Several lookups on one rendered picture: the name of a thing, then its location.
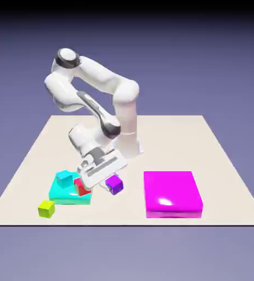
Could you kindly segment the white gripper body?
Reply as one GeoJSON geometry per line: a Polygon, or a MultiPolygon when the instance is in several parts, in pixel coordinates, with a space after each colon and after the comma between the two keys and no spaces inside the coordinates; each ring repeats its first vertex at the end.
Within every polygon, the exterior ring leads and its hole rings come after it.
{"type": "Polygon", "coordinates": [[[77,167],[86,189],[92,189],[101,181],[124,168],[127,160],[118,150],[105,153],[102,149],[93,149],[83,158],[77,167]]]}

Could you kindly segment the large cyan box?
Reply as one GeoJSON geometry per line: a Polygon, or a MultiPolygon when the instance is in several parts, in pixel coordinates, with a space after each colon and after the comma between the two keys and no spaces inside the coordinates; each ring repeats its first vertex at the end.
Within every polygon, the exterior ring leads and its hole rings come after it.
{"type": "MultiPolygon", "coordinates": [[[[73,178],[81,178],[77,172],[72,172],[73,178]]],[[[89,205],[91,203],[92,192],[90,194],[79,196],[72,185],[67,188],[62,188],[57,183],[56,177],[49,190],[49,200],[58,205],[89,205]]]]}

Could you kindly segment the small red cube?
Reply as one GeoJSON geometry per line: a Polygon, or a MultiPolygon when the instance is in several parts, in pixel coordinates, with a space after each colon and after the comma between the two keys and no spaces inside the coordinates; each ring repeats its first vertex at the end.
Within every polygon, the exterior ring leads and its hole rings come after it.
{"type": "Polygon", "coordinates": [[[81,178],[75,178],[74,179],[74,186],[75,186],[75,189],[77,191],[77,194],[79,196],[84,196],[84,195],[87,195],[87,194],[90,194],[91,191],[90,190],[86,190],[83,183],[82,183],[82,180],[81,178]]]}

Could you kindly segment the small purple cube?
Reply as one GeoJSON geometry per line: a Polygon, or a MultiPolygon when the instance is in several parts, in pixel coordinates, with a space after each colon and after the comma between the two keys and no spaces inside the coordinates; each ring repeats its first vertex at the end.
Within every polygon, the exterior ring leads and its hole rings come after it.
{"type": "Polygon", "coordinates": [[[116,195],[123,190],[123,181],[117,174],[106,179],[105,184],[112,195],[116,195]]]}

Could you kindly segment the small cyan cube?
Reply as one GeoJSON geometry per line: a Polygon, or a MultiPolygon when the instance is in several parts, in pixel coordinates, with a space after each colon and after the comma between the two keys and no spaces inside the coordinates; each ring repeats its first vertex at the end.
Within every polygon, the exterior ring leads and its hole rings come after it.
{"type": "Polygon", "coordinates": [[[58,185],[60,185],[62,188],[67,188],[74,185],[73,174],[68,170],[57,172],[55,177],[57,179],[58,185]]]}

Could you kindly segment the large magenta box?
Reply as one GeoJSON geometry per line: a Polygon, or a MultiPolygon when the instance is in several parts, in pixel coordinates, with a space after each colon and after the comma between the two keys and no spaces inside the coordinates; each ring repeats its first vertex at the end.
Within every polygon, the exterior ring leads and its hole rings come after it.
{"type": "Polygon", "coordinates": [[[145,171],[147,218],[200,218],[203,202],[190,171],[145,171]]]}

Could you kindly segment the small yellow-green cube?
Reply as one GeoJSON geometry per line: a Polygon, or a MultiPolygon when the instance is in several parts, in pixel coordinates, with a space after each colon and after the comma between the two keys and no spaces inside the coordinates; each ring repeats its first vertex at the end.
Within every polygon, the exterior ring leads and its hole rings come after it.
{"type": "Polygon", "coordinates": [[[38,214],[40,217],[51,218],[55,212],[55,203],[53,201],[44,200],[38,206],[38,214]]]}

